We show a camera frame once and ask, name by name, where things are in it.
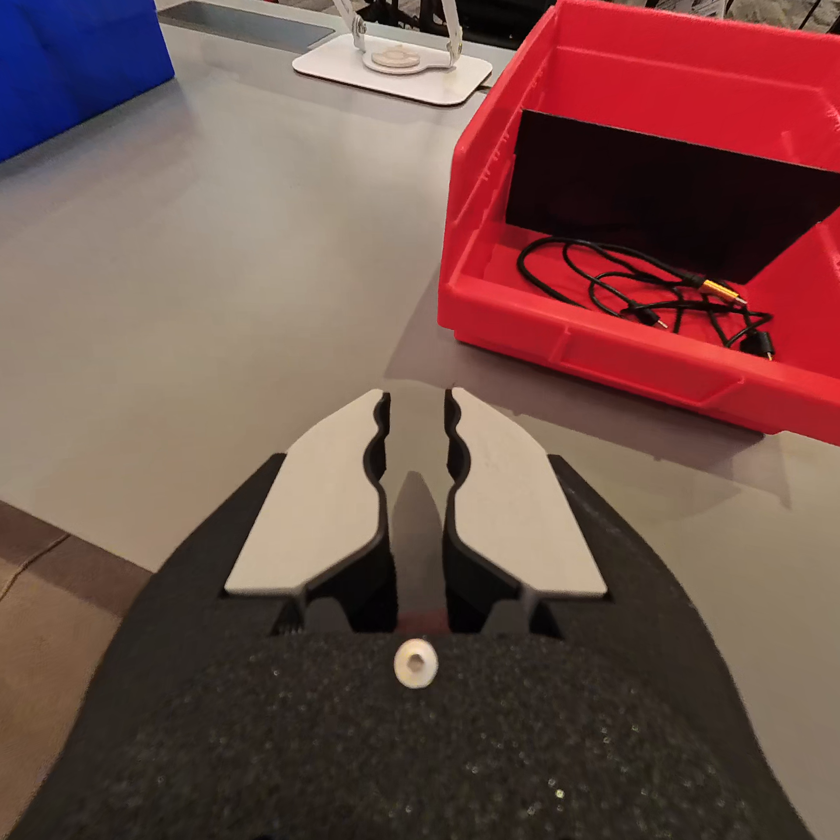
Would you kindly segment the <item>red storage bin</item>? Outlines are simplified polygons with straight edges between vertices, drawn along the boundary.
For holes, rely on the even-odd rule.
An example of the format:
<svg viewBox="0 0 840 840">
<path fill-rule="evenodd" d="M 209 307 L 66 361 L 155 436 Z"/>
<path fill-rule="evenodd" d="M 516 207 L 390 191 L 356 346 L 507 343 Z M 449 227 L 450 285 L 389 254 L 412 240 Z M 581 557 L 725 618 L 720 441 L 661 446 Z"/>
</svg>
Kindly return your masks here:
<svg viewBox="0 0 840 840">
<path fill-rule="evenodd" d="M 459 341 L 838 445 L 838 209 L 744 285 L 515 227 L 524 110 L 838 173 L 838 37 L 552 5 L 456 144 L 437 297 Z"/>
</svg>

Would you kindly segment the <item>blue storage bin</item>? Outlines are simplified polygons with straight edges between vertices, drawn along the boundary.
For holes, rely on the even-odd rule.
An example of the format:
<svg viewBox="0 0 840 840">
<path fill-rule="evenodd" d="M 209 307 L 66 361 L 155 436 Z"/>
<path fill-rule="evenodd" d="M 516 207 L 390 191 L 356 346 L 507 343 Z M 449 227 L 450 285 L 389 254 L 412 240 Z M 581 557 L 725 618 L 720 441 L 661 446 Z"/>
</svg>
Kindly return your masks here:
<svg viewBox="0 0 840 840">
<path fill-rule="evenodd" d="M 2 1 L 1 161 L 174 75 L 152 1 Z"/>
</svg>

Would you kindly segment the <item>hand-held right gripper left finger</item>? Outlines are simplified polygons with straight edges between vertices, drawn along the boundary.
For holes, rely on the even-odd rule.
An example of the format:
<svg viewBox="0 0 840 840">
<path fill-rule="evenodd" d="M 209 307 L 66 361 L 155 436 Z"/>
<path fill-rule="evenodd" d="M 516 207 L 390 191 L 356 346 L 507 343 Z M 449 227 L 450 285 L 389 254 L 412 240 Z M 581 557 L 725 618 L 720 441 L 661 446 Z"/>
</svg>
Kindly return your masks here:
<svg viewBox="0 0 840 840">
<path fill-rule="evenodd" d="M 332 597 L 363 608 L 394 589 L 382 477 L 391 396 L 372 389 L 290 446 L 224 584 L 231 596 Z"/>
</svg>

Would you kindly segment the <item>grey desk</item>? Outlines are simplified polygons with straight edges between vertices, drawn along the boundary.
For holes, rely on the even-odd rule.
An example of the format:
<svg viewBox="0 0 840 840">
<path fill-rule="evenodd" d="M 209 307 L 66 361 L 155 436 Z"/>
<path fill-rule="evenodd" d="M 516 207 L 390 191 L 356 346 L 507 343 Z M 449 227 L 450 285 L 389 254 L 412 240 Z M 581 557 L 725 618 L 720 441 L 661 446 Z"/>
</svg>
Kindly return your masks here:
<svg viewBox="0 0 840 840">
<path fill-rule="evenodd" d="M 164 25 L 175 79 L 2 164 L 2 501 L 150 572 L 270 455 L 392 394 L 402 627 L 442 625 L 460 385 L 561 455 L 699 608 L 766 757 L 838 838 L 838 448 L 458 343 L 454 109 Z"/>
</svg>

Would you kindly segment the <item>white folding stand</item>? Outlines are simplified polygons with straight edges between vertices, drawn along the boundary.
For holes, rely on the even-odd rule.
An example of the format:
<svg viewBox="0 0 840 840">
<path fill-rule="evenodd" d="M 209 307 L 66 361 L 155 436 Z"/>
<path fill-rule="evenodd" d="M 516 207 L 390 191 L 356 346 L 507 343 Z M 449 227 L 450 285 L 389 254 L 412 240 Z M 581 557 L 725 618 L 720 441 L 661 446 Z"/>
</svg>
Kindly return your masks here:
<svg viewBox="0 0 840 840">
<path fill-rule="evenodd" d="M 442 2 L 445 49 L 367 35 L 365 21 L 351 2 L 333 4 L 349 33 L 294 59 L 298 74 L 437 107 L 464 103 L 490 78 L 491 63 L 462 57 L 463 29 L 455 1 Z"/>
</svg>

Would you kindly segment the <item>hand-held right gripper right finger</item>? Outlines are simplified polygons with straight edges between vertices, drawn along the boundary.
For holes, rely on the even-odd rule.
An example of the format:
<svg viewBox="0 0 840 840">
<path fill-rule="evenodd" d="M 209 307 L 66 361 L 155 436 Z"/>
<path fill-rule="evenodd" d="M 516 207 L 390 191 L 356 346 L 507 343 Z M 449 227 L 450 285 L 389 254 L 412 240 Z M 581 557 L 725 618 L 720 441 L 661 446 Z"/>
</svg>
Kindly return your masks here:
<svg viewBox="0 0 840 840">
<path fill-rule="evenodd" d="M 546 449 L 509 416 L 453 387 L 444 396 L 448 592 L 472 611 L 516 601 L 599 601 L 608 589 Z"/>
</svg>

